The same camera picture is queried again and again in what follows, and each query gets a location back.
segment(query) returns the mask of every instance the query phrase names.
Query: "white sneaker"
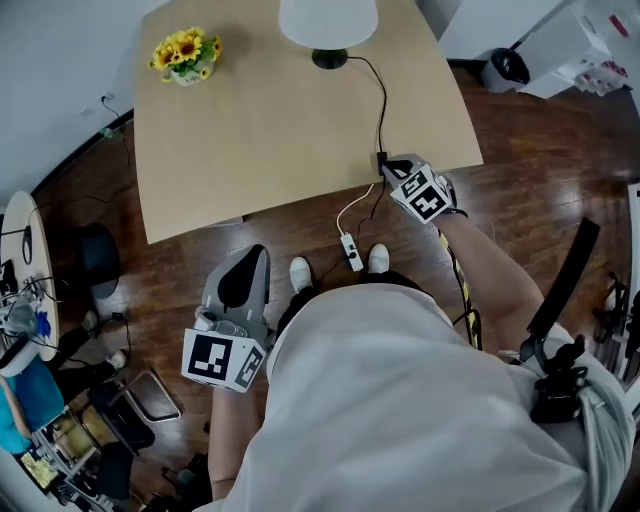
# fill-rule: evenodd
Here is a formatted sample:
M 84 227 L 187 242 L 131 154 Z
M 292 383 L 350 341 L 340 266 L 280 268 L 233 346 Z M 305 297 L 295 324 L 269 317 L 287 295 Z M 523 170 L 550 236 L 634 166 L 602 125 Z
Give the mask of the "white sneaker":
M 369 253 L 367 265 L 369 274 L 382 274 L 389 270 L 389 251 L 383 244 L 376 244 Z
M 291 286 L 293 286 L 293 290 L 296 293 L 300 293 L 300 290 L 307 286 L 312 286 L 311 267 L 307 260 L 301 256 L 293 258 L 289 265 L 289 278 L 291 279 Z
M 127 356 L 124 355 L 122 350 L 118 350 L 111 357 L 107 358 L 107 363 L 113 366 L 116 370 L 124 368 L 127 364 Z
M 89 333 L 89 336 L 92 338 L 96 337 L 97 331 L 96 328 L 100 324 L 100 319 L 98 315 L 96 315 L 95 311 L 87 311 L 84 315 L 84 319 L 82 320 L 82 328 Z

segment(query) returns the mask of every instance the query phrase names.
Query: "blue object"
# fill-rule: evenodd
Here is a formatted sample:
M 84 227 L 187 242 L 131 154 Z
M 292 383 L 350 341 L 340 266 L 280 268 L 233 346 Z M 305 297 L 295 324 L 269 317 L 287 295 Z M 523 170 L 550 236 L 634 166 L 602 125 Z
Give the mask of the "blue object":
M 36 313 L 37 331 L 42 336 L 51 335 L 51 324 L 47 319 L 46 311 L 38 311 Z
M 31 432 L 48 425 L 64 411 L 58 385 L 39 357 L 7 382 L 22 407 Z M 23 453 L 30 446 L 31 441 L 18 432 L 7 399 L 0 392 L 0 447 L 10 453 Z

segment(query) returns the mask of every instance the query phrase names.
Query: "flower vase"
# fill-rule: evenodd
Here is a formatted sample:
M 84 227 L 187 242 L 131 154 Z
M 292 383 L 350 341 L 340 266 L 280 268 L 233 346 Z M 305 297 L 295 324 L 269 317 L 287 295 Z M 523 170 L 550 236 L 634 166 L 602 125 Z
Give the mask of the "flower vase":
M 193 69 L 188 70 L 182 76 L 175 71 L 171 71 L 171 78 L 178 85 L 188 87 L 189 85 L 197 84 L 209 78 L 211 73 L 213 73 L 214 67 L 215 63 L 213 61 L 198 62 Z

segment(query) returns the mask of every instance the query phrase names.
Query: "white shirt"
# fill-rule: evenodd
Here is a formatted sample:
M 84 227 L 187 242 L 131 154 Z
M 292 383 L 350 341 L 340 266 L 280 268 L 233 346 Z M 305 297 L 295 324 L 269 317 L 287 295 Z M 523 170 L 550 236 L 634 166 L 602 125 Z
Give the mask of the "white shirt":
M 569 342 L 555 326 L 545 350 Z M 635 429 L 622 389 L 583 355 L 582 417 L 539 426 L 534 360 L 509 366 L 474 350 L 409 288 L 320 295 L 268 361 L 265 421 L 233 489 L 200 510 L 608 510 Z

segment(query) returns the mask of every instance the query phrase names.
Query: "floor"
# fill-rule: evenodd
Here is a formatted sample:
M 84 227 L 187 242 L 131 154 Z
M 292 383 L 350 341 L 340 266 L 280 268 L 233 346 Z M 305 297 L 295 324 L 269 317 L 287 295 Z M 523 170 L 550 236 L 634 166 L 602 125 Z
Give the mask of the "floor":
M 629 267 L 625 182 L 640 176 L 640 120 L 629 93 L 601 99 L 568 91 L 542 101 L 515 93 L 489 94 L 464 70 L 455 70 L 455 76 L 485 159 L 482 166 L 448 174 L 459 206 L 471 219 L 530 272 L 543 292 L 559 271 L 580 219 L 587 216 L 602 227 L 589 267 L 561 319 L 571 333 L 589 334 L 591 310 L 602 302 L 608 272 L 626 276 Z M 131 125 L 126 133 L 133 153 Z M 379 186 L 351 209 L 343 225 L 354 230 L 370 213 L 378 192 Z M 211 392 L 180 376 L 183 331 L 193 324 L 207 274 L 229 251 L 265 245 L 272 258 L 272 302 L 267 308 L 272 324 L 292 296 L 287 268 L 295 255 L 307 256 L 325 289 L 355 283 L 333 220 L 359 193 L 317 197 L 251 215 L 242 225 L 200 229 L 147 245 L 135 162 L 131 159 L 128 174 L 122 141 L 111 139 L 90 149 L 37 195 L 48 233 L 90 222 L 103 223 L 113 233 L 122 277 L 115 294 L 99 301 L 99 313 L 106 317 L 126 311 L 132 367 L 153 367 L 184 407 L 180 420 L 154 427 L 155 445 L 134 463 L 132 482 L 140 495 L 170 491 L 160 478 L 161 467 L 178 469 L 207 450 L 203 426 Z M 378 242 L 389 247 L 393 269 L 428 290 L 448 315 L 461 312 L 460 292 L 435 229 L 413 224 L 388 196 L 375 218 L 363 224 L 361 251 L 366 254 Z M 54 266 L 64 263 L 53 258 Z M 60 311 L 63 327 L 77 322 L 78 311 L 71 306 L 62 304 Z M 491 326 L 483 326 L 483 332 L 485 348 L 492 351 Z M 101 339 L 108 350 L 126 347 L 124 329 L 117 325 Z

